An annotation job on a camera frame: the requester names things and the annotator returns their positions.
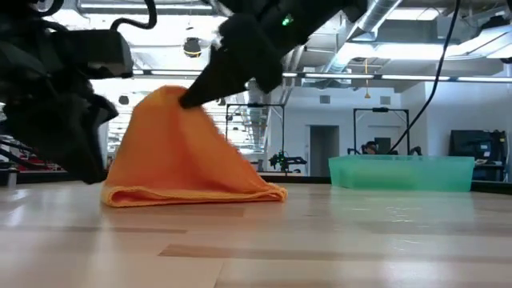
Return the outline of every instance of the black cable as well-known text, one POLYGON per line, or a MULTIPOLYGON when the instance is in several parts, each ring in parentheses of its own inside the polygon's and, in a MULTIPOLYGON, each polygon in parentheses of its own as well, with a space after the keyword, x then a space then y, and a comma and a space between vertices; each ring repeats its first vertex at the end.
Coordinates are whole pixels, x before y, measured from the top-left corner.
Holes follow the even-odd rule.
POLYGON ((14 156, 14 154, 5 151, 4 149, 0 149, 0 155, 11 160, 12 162, 14 162, 16 164, 19 164, 19 165, 24 166, 31 170, 44 170, 44 169, 48 168, 47 166, 44 166, 44 165, 33 164, 33 163, 30 163, 23 159, 20 159, 20 158, 14 156))
POLYGON ((24 146, 24 145, 14 144, 14 143, 11 143, 11 142, 8 142, 8 141, 5 141, 5 140, 0 140, 0 144, 5 145, 5 146, 9 146, 9 147, 13 147, 13 148, 16 148, 18 150, 23 150, 23 151, 26 151, 26 152, 31 153, 31 154, 36 154, 35 150, 33 150, 32 148, 29 148, 27 146, 24 146))
POLYGON ((144 0, 147 6, 148 14, 150 15, 150 19, 148 23, 142 23, 139 21, 135 21, 133 19, 128 18, 119 18, 116 19, 112 25, 110 26, 111 30, 117 30, 121 24, 129 24, 135 26, 140 29, 150 30, 153 29, 157 25, 157 7, 154 4, 154 0, 144 0))
POLYGON ((438 84, 439 84, 439 77, 441 76, 442 64, 445 61, 446 50, 448 50, 448 45, 450 44, 451 35, 454 32, 454 27, 455 27, 455 23, 457 21, 457 15, 458 15, 458 11, 460 10, 460 6, 461 6, 461 0, 455 0, 454 15, 453 15, 453 17, 451 19, 450 28, 448 29, 448 34, 446 35, 445 44, 444 44, 444 46, 442 48, 442 54, 441 54, 441 57, 439 59, 439 64, 438 64, 438 70, 437 70, 437 72, 435 74, 434 84, 432 85, 432 92, 430 93, 430 96, 426 100, 426 102, 423 105, 423 107, 418 112, 418 115, 416 115, 416 117, 414 117, 413 121, 410 123, 410 125, 407 127, 407 129, 404 131, 402 136, 400 136, 398 141, 393 145, 393 147, 391 147, 391 149, 388 152, 388 154, 390 154, 392 151, 394 151, 398 147, 398 145, 400 145, 400 142, 402 142, 404 137, 407 136, 407 134, 409 133, 410 128, 412 128, 413 125, 416 124, 418 119, 422 116, 423 112, 425 112, 426 108, 432 102, 432 99, 434 98, 435 91, 438 88, 438 84))

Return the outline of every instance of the translucent green container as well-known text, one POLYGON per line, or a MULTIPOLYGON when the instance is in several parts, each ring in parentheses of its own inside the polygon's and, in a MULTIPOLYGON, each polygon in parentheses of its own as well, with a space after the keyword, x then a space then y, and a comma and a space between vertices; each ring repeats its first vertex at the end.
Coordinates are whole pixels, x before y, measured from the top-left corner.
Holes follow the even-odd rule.
POLYGON ((333 186, 365 190, 467 192, 472 157, 350 155, 329 159, 333 186))

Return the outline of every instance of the black robotic arm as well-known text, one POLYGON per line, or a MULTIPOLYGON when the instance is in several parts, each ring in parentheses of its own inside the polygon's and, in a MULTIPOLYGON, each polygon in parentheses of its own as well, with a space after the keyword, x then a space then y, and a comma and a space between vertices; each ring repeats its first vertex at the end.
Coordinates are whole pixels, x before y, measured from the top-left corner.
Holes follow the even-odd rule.
POLYGON ((366 12, 366 0, 205 0, 233 15, 220 25, 210 63, 181 100, 191 108, 246 90, 254 78, 271 92, 282 82, 281 58, 306 44, 325 22, 343 10, 352 22, 366 12))
MULTIPOLYGON (((87 183, 106 173, 98 128, 115 118, 114 105, 94 93, 91 79, 133 75, 130 48, 116 28, 123 23, 151 29, 157 23, 154 0, 145 0, 147 24, 126 18, 110 30, 68 31, 42 17, 34 5, 44 0, 11 1, 0 10, 0 102, 6 120, 0 133, 12 135, 87 183)), ((205 0, 223 4, 231 16, 218 30, 210 63, 180 99, 184 108, 245 90, 252 78, 270 92, 282 82, 281 58, 343 10, 350 21, 366 11, 366 0, 205 0)))

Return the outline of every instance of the orange cloth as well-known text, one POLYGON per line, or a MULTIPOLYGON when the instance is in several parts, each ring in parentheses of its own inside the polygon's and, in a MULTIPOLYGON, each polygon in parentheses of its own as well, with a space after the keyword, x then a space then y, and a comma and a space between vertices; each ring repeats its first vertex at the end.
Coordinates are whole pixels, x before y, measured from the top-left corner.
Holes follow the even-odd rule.
POLYGON ((284 201, 218 132, 203 108, 184 110, 186 91, 164 86, 134 109, 102 189, 108 206, 284 201))

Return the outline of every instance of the door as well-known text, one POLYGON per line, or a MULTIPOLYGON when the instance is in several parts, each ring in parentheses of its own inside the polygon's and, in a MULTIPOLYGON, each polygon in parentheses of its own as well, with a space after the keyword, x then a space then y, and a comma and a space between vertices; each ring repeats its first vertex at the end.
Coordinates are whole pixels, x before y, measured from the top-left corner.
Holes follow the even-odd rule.
POLYGON ((329 158, 339 156, 339 126, 310 126, 309 176, 329 177, 329 158))

